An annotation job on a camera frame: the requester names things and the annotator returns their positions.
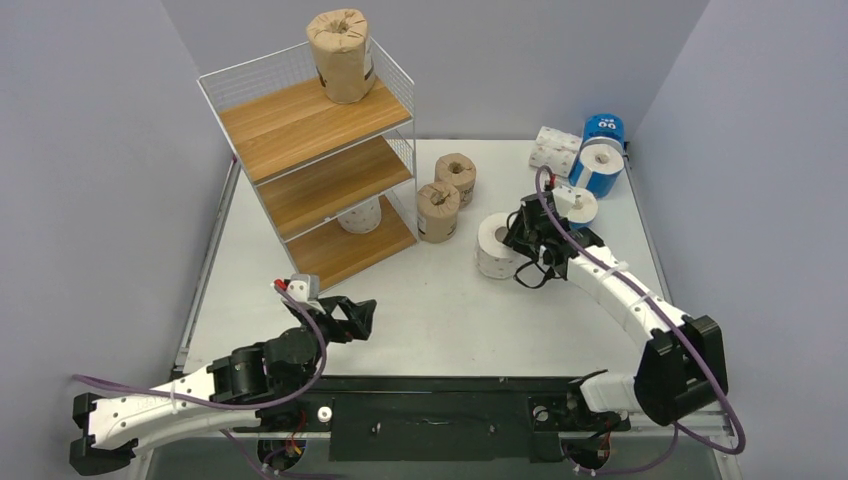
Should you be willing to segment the white red-dotted toilet roll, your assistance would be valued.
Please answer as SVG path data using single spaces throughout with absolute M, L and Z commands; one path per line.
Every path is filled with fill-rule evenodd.
M 498 280 L 511 278 L 529 258 L 504 244 L 509 231 L 509 214 L 498 212 L 486 217 L 479 225 L 474 252 L 475 265 L 486 277 Z
M 362 202 L 337 219 L 345 231 L 352 234 L 367 234 L 375 230 L 382 220 L 382 209 L 379 197 L 373 197 Z

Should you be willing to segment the white wire wooden shelf rack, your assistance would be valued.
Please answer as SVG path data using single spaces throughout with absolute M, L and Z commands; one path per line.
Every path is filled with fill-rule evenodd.
M 415 245 L 414 81 L 372 42 L 376 80 L 360 101 L 325 95 L 308 43 L 201 76 L 200 90 L 293 270 L 332 288 Z M 367 234 L 340 215 L 379 197 Z

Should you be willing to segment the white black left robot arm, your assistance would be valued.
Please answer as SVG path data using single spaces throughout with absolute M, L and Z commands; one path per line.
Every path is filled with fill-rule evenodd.
M 82 435 L 70 444 L 70 465 L 82 476 L 101 475 L 193 433 L 291 427 L 297 399 L 323 373 L 328 345 L 367 340 L 377 302 L 331 296 L 287 308 L 299 326 L 152 389 L 76 375 L 94 390 L 73 400 L 72 418 Z

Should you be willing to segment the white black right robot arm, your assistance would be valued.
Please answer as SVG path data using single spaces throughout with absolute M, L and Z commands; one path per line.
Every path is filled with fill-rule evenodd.
M 605 372 L 578 383 L 564 400 L 566 418 L 588 427 L 603 412 L 640 411 L 667 426 L 728 393 L 720 326 L 654 294 L 591 229 L 572 230 L 553 195 L 528 195 L 507 220 L 504 243 L 596 301 L 630 337 L 641 358 L 633 374 Z

